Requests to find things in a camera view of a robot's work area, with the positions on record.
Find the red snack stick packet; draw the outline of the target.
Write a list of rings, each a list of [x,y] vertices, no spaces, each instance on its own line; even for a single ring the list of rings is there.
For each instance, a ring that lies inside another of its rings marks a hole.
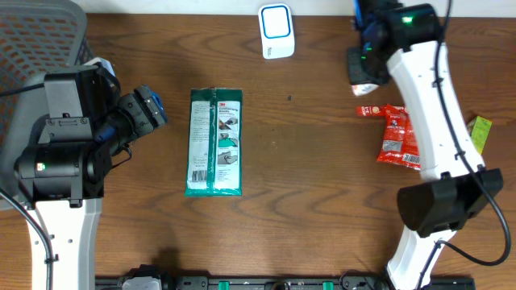
[[[356,114],[359,117],[383,117],[385,116],[385,106],[358,106]]]

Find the green yellow juice carton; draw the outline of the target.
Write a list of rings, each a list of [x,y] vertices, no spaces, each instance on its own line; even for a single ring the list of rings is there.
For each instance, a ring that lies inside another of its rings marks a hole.
[[[467,125],[468,133],[472,139],[472,143],[480,155],[485,148],[485,143],[489,136],[489,131],[492,124],[493,123],[487,118],[476,116]]]

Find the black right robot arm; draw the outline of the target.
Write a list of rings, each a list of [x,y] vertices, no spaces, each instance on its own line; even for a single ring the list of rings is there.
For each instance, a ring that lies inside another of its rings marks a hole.
[[[430,4],[356,0],[360,44],[347,54],[352,85],[394,81],[417,142],[421,183],[401,188],[404,224],[379,289],[424,289],[452,237],[484,207],[495,206],[503,178],[488,169],[467,131],[447,62],[448,19]]]

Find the red chips bag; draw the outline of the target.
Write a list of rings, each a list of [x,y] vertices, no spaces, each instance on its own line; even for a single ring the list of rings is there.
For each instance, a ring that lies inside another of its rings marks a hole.
[[[386,128],[377,161],[419,170],[418,145],[405,108],[386,105],[383,113]]]

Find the green snack bag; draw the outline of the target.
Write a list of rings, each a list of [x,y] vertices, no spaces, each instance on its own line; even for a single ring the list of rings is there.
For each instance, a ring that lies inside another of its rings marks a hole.
[[[186,197],[242,194],[242,101],[240,89],[191,91]]]

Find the orange snack box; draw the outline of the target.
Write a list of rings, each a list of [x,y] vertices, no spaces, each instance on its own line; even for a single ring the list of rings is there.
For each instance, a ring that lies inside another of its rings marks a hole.
[[[378,87],[379,87],[379,85],[372,84],[372,83],[352,85],[352,92],[356,97],[361,97],[361,96],[371,93],[372,91],[376,90]]]

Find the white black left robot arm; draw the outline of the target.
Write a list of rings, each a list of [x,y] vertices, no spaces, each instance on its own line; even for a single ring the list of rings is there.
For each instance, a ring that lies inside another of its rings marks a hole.
[[[18,106],[11,154],[27,198],[35,289],[92,289],[104,180],[113,157],[167,122],[146,85],[122,93],[101,64],[47,72]]]

